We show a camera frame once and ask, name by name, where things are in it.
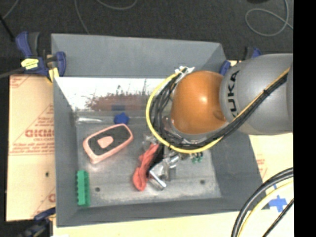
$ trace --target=black floor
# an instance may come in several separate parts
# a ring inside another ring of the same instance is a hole
[[[275,13],[293,26],[294,0],[136,0],[127,10],[107,8],[96,0],[0,0],[0,14],[14,35],[22,31],[40,32],[39,52],[50,52],[51,33],[83,33],[176,40],[204,40],[222,44],[227,59],[242,59],[246,47],[262,53],[292,53],[293,30],[267,12]],[[116,7],[126,7],[135,0],[101,0]],[[0,24],[0,73],[19,67],[21,53]],[[5,183],[7,160],[8,81],[0,79],[0,237],[14,237],[31,222],[5,221]]]

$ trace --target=metal part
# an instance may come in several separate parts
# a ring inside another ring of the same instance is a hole
[[[170,182],[176,178],[176,167],[179,160],[180,156],[177,152],[164,147],[163,160],[149,171],[150,183],[161,191],[166,188],[166,181]]]
[[[163,169],[164,169],[164,165],[163,165],[163,162],[161,161],[149,171],[150,183],[153,184],[153,186],[155,186],[158,190],[161,190],[161,191],[167,187],[166,183],[161,179],[163,176]]]

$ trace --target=green block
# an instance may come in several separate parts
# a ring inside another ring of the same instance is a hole
[[[80,206],[90,206],[89,173],[77,171],[77,203]]]

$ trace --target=red rag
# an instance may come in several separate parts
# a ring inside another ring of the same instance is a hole
[[[150,163],[152,162],[155,152],[157,151],[159,144],[151,144],[146,152],[144,152],[139,157],[141,163],[140,167],[135,169],[133,175],[133,184],[139,191],[143,191],[148,182],[148,177],[146,175]]]

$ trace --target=blue object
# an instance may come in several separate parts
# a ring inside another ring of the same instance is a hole
[[[38,56],[37,53],[37,43],[38,43],[38,37],[39,33],[31,33],[24,31],[21,32],[16,38],[15,43],[17,45],[17,48],[23,53],[24,58],[34,58],[37,59],[39,62],[37,63],[37,66],[31,69],[24,68],[25,74],[39,74],[43,75],[49,78],[49,69],[44,59],[40,56]],[[58,73],[59,76],[63,76],[66,70],[66,55],[64,52],[57,52],[55,54],[55,57],[53,59],[56,60],[58,65]]]
[[[224,76],[230,67],[231,67],[231,63],[228,60],[224,61],[224,63],[222,64],[219,70],[219,73]]]
[[[41,221],[41,220],[43,220],[43,219],[45,219],[45,218],[47,218],[55,213],[56,213],[56,208],[55,207],[50,208],[50,209],[43,211],[43,212],[39,213],[38,215],[36,215],[34,217],[34,221]]]
[[[125,113],[117,114],[114,117],[114,124],[127,124],[129,117]]]
[[[262,53],[261,53],[261,51],[258,49],[258,48],[253,48],[253,53],[252,53],[252,56],[251,56],[251,58],[255,58],[255,57],[258,57],[258,56],[260,56]]]
[[[277,208],[277,211],[278,212],[282,212],[283,211],[283,206],[286,206],[287,205],[287,202],[286,202],[286,199],[285,198],[280,198],[279,195],[277,195],[277,197],[275,199],[272,199],[270,202],[269,202],[269,206],[275,206]]]

